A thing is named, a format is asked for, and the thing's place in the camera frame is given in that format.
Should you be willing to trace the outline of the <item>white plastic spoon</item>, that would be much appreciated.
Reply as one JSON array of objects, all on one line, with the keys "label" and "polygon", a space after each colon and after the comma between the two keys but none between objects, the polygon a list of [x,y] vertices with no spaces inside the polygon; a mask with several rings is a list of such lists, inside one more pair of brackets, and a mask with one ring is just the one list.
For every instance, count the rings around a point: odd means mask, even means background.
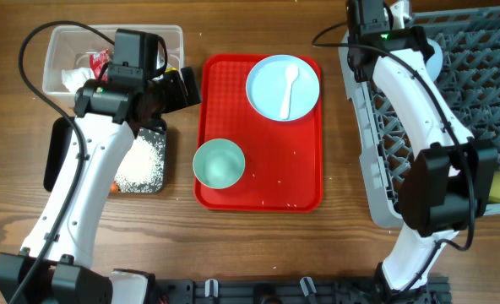
[{"label": "white plastic spoon", "polygon": [[286,120],[289,117],[292,85],[296,81],[298,74],[298,66],[295,63],[290,64],[285,70],[286,87],[284,98],[280,107],[281,120]]}]

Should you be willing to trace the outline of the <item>green bowl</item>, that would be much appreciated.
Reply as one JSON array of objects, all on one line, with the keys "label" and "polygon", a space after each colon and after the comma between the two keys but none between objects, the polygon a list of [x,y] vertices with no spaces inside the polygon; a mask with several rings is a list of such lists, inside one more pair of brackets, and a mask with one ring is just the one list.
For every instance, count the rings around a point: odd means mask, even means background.
[{"label": "green bowl", "polygon": [[226,189],[235,185],[246,169],[242,149],[225,138],[201,144],[193,157],[193,174],[204,186]]}]

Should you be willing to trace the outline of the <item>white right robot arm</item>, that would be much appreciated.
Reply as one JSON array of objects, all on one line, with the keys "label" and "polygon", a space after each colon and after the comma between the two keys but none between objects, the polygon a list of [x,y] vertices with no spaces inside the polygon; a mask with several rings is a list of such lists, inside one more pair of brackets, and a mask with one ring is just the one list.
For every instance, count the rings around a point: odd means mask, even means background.
[{"label": "white right robot arm", "polygon": [[357,83],[371,81],[392,104],[414,154],[399,189],[404,225],[393,251],[378,265],[375,295],[408,301],[447,245],[471,247],[497,166],[489,139],[476,140],[451,112],[426,64],[434,53],[420,26],[396,28],[381,1],[349,1],[347,62]]}]

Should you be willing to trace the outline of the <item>large light blue plate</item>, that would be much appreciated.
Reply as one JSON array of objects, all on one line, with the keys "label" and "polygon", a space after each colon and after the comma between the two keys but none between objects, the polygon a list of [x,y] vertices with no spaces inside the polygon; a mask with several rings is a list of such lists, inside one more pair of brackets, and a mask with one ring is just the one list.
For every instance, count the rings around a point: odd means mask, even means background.
[{"label": "large light blue plate", "polygon": [[[280,119],[280,107],[285,94],[286,68],[295,63],[298,77],[292,85],[289,117]],[[299,57],[273,55],[256,63],[247,76],[247,98],[261,116],[277,122],[298,120],[318,103],[320,82],[314,69]]]}]

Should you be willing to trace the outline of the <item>small light blue bowl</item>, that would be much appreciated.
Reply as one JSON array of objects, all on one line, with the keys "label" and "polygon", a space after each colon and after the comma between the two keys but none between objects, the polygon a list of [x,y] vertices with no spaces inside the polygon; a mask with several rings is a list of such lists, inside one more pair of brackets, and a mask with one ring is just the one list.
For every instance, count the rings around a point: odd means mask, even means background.
[{"label": "small light blue bowl", "polygon": [[430,79],[435,82],[443,68],[443,50],[436,41],[427,39],[427,42],[433,48],[434,54],[428,59],[426,68]]}]

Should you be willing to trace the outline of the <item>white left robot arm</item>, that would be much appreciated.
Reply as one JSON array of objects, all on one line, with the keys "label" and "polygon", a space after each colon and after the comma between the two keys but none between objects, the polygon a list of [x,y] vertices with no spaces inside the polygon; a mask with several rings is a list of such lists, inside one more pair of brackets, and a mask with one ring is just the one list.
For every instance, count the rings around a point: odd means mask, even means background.
[{"label": "white left robot arm", "polygon": [[153,274],[91,268],[95,236],[117,170],[141,129],[198,104],[191,68],[167,67],[164,39],[120,29],[114,55],[64,115],[68,151],[41,217],[16,254],[0,253],[0,292],[9,303],[160,303]]}]

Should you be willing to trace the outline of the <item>white rice pile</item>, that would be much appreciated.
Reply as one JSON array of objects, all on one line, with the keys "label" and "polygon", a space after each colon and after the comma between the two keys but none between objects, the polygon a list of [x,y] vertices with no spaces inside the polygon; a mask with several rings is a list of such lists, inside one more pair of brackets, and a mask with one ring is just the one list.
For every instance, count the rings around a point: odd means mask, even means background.
[{"label": "white rice pile", "polygon": [[158,193],[164,187],[166,133],[139,130],[117,170],[119,193]]}]

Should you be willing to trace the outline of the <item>orange carrot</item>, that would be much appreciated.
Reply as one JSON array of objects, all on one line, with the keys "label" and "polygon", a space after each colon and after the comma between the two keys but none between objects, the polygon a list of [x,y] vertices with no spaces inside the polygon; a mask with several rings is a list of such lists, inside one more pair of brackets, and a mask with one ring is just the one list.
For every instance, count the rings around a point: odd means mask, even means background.
[{"label": "orange carrot", "polygon": [[115,182],[112,183],[111,188],[110,188],[110,192],[111,193],[118,193],[119,192],[119,187]]}]

